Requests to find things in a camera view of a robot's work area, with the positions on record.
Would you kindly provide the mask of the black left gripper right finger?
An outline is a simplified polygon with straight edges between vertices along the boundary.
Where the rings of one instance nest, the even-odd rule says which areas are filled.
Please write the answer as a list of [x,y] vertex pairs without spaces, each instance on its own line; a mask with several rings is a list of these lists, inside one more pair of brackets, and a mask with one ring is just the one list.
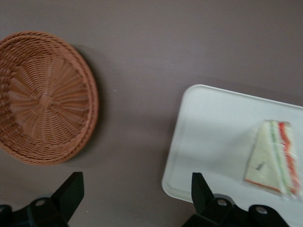
[[192,174],[191,197],[196,210],[184,227],[287,227],[273,208],[251,205],[243,210],[224,197],[215,197],[201,173]]

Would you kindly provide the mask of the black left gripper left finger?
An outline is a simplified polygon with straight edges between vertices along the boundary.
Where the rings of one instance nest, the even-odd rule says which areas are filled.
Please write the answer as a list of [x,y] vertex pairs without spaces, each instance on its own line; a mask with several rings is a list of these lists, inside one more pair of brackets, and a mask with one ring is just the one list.
[[84,197],[83,172],[74,172],[50,196],[33,200],[13,211],[7,204],[0,206],[2,227],[67,227]]

